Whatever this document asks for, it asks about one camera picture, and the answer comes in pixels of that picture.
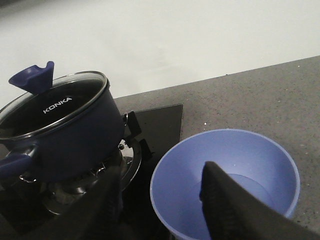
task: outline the blue bowl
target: blue bowl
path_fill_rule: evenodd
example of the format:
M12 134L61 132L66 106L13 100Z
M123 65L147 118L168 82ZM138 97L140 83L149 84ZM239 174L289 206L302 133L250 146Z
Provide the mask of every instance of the blue bowl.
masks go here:
M153 209L178 240L210 240L199 199L205 162L216 162L258 200L292 217L300 193L297 166L273 140L246 130L218 129L171 148L155 168Z

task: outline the navy blue pot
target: navy blue pot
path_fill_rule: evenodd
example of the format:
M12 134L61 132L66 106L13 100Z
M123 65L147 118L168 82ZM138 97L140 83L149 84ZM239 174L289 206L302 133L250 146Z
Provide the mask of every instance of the navy blue pot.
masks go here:
M0 160L1 179L26 171L43 182L78 176L108 157L123 138L125 124L108 79L86 71L39 87L52 76L50 64L27 68L9 81L29 93L0 111L0 143L10 151Z

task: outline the kitchen counter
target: kitchen counter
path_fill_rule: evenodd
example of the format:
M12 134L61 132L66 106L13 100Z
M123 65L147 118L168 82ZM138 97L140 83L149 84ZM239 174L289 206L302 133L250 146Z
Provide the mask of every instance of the kitchen counter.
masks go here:
M320 56L125 96L116 103L122 113L183 104L181 139L235 128L275 140L300 174L293 221L320 234Z

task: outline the black glass stovetop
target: black glass stovetop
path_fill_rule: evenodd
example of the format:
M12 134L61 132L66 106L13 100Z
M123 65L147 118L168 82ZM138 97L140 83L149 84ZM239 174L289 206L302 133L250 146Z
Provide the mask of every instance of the black glass stovetop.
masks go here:
M135 115L142 130L142 133L135 137L141 143L142 161L136 176L122 192L123 211L120 221L130 227L132 239L170 240L172 236L153 210L150 181L161 157L180 141L183 106L179 104L137 111ZM151 155L144 155L144 144L148 145ZM22 181L17 184L21 186L21 192L33 194L33 188L28 184ZM17 195L19 194L0 188L2 240L24 236L41 228L43 223L53 217L36 199L24 201Z

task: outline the bowl rim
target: bowl rim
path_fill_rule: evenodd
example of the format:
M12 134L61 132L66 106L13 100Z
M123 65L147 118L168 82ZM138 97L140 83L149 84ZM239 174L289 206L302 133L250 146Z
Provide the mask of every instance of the bowl rim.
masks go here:
M284 216L286 218L291 218L293 216L293 213L295 211L295 208L297 206L298 203L298 198L300 195L300 176L299 176L299 171L298 168L296 166L295 161L293 160L293 158L290 156L290 154L277 142L275 142L274 140L260 134L260 133L256 133L253 131L249 131L249 130L244 130L244 129L237 129L237 128L222 128L222 129L214 129L214 130L209 130L209 131L203 131L200 133L197 133L195 135L189 136L186 139L178 142L176 145L174 145L172 148L170 148L169 151L167 151L163 157L160 159L160 161L158 162L158 164L156 165L152 177L151 177L151 182L150 182L150 199L151 199L151 204L153 207L153 210L155 212L155 214L157 215L157 217L160 219L160 221L165 225L165 227L174 235L179 236L180 238L183 238L184 240L195 240L195 238L192 238L190 236L187 236L185 234L183 234L182 232L179 232L177 230L175 230L173 227L171 227L166 220L161 216L161 214L159 213L158 209L156 208L156 203L154 200L154 195L153 195L153 184L154 184L154 178L155 175L157 173L158 168L160 167L161 163L164 161L164 159L167 157L167 155L170 154L170 152L174 151L175 148L177 148L179 145L182 145L184 142L187 142L190 139L196 138L198 136L201 135L205 135L205 134L211 134L214 132L224 132L224 131L230 131L230 132L242 132L242 133L248 133L248 134L252 134L252 135L256 135L258 137L261 137L265 140L267 140L268 142L272 143L273 145L275 145L276 147L278 147L288 158L289 162L291 163L291 166L293 167L293 171L294 171L294 175L295 175L295 192L294 192L294 197L291 201L291 204L289 206L289 208L287 209L287 211L284 213Z

